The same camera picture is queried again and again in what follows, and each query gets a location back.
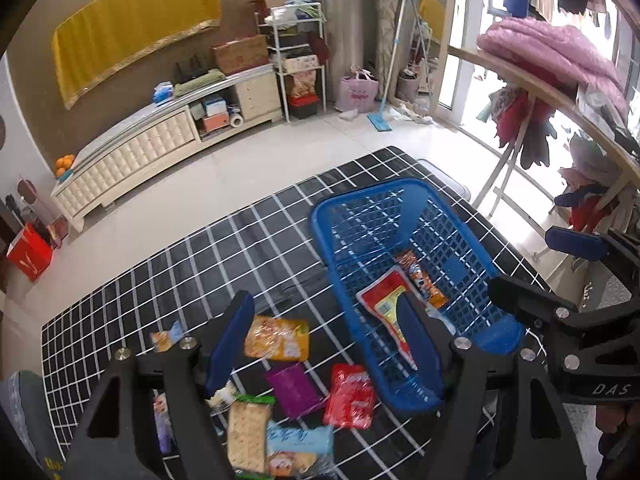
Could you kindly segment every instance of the yellow cloth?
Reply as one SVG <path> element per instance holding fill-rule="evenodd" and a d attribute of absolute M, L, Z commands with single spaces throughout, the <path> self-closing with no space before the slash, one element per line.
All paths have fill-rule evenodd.
<path fill-rule="evenodd" d="M 67 109 L 118 70 L 220 24 L 220 0 L 94 0 L 53 33 L 56 77 Z"/>
<path fill-rule="evenodd" d="M 438 0 L 420 0 L 418 13 L 425 22 L 429 23 L 433 37 L 440 41 L 444 28 L 444 6 Z"/>

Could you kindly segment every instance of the pink blanket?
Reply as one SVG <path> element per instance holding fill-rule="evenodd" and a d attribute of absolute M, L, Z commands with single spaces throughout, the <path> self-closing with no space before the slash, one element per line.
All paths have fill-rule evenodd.
<path fill-rule="evenodd" d="M 526 60 L 565 84 L 593 84 L 628 115 L 616 67 L 573 25 L 554 27 L 533 18 L 505 18 L 478 36 L 478 47 L 514 63 Z"/>

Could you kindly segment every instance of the blue plastic basket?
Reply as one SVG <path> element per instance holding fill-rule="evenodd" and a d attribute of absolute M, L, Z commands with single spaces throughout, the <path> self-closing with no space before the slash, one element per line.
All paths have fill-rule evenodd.
<path fill-rule="evenodd" d="M 393 256 L 399 251 L 414 250 L 449 298 L 441 313 L 455 325 L 456 335 L 496 353 L 517 347 L 523 327 L 493 306 L 486 293 L 485 280 L 498 273 L 491 257 L 424 181 L 400 178 L 327 197 L 314 207 L 310 224 L 351 336 L 378 394 L 396 412 L 421 413 L 441 401 L 398 353 L 384 325 L 356 298 L 395 265 Z"/>

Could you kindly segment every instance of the white floor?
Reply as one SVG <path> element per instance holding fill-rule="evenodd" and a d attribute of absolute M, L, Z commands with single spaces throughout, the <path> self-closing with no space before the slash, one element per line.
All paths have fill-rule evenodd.
<path fill-rule="evenodd" d="M 395 121 L 377 132 L 365 116 L 345 122 L 336 114 L 254 128 L 159 175 L 120 199 L 113 209 L 88 218 L 70 236 L 34 285 L 12 276 L 2 322 L 2 373 L 40 373 L 40 327 L 107 280 L 196 229 L 312 174 L 383 146 L 395 145 L 426 158 L 475 197 L 497 162 L 458 131 Z M 514 173 L 506 192 L 538 222 L 548 224 L 551 202 Z M 491 193 L 480 211 L 488 213 Z M 527 259 L 545 247 L 533 229 L 501 203 L 492 219 Z M 534 263 L 548 276 L 559 261 L 551 253 Z"/>

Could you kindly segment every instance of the red snack package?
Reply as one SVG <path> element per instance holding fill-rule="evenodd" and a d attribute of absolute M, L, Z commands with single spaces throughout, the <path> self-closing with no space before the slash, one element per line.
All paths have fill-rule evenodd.
<path fill-rule="evenodd" d="M 376 393 L 364 366 L 334 365 L 324 424 L 366 430 L 373 420 L 375 403 Z"/>

